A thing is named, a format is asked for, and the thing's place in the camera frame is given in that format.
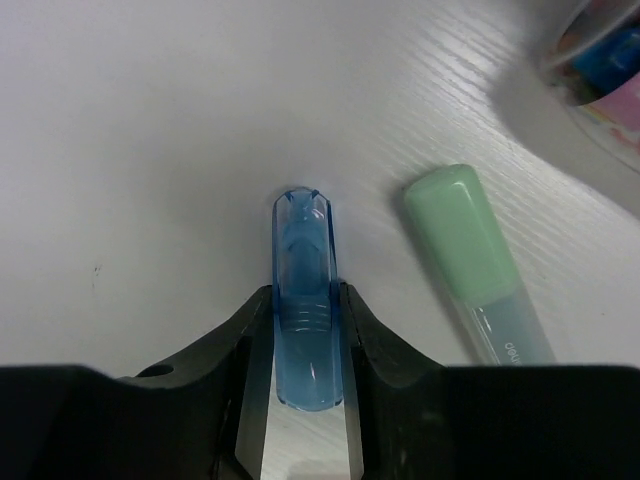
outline green highlighter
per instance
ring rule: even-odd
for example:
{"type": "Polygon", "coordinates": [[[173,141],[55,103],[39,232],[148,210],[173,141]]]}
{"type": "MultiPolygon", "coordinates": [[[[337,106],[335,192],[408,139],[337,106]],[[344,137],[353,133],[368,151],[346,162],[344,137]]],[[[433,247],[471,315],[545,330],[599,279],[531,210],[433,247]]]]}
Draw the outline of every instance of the green highlighter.
{"type": "Polygon", "coordinates": [[[554,363],[475,170],[440,168],[409,187],[404,200],[481,353],[499,365],[554,363]]]}

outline blue highlighter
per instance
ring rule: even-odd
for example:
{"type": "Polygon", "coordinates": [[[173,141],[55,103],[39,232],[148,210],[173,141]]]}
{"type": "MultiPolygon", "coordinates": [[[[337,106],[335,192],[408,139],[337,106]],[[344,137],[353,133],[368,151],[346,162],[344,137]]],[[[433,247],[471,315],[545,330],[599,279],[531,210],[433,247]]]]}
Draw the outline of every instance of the blue highlighter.
{"type": "Polygon", "coordinates": [[[297,410],[326,410],[342,401],[331,204],[317,190],[284,193],[272,235],[278,398],[297,410]]]}

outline transparent blue cap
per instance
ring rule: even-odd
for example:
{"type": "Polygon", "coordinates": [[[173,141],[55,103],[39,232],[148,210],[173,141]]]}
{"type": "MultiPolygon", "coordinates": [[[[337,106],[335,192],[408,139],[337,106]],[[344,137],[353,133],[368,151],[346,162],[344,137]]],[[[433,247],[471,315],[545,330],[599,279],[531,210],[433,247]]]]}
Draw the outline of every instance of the transparent blue cap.
{"type": "Polygon", "coordinates": [[[331,204],[317,190],[286,192],[273,206],[272,234],[278,398],[326,410],[342,400],[331,204]]]}

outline white wood grain surface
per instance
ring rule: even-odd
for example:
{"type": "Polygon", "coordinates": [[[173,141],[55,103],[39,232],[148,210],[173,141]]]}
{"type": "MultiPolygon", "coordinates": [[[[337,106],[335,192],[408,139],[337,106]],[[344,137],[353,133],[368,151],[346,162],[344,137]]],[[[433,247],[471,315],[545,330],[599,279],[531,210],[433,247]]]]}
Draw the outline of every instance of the white wood grain surface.
{"type": "MultiPolygon", "coordinates": [[[[640,180],[530,66],[551,0],[0,6],[0,362],[141,370],[270,282],[269,200],[319,188],[341,276],[420,351],[472,355],[401,189],[475,166],[566,362],[640,365],[640,180]]],[[[342,411],[270,413],[264,478],[341,480],[342,411]]]]}

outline pen holder cup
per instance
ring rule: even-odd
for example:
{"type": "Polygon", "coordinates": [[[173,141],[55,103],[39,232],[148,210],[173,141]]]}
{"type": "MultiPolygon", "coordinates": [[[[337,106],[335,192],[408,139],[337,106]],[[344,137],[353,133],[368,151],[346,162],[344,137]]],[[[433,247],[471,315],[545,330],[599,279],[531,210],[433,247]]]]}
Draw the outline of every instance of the pen holder cup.
{"type": "Polygon", "coordinates": [[[640,1],[583,1],[540,70],[582,130],[640,173],[640,1]]]}

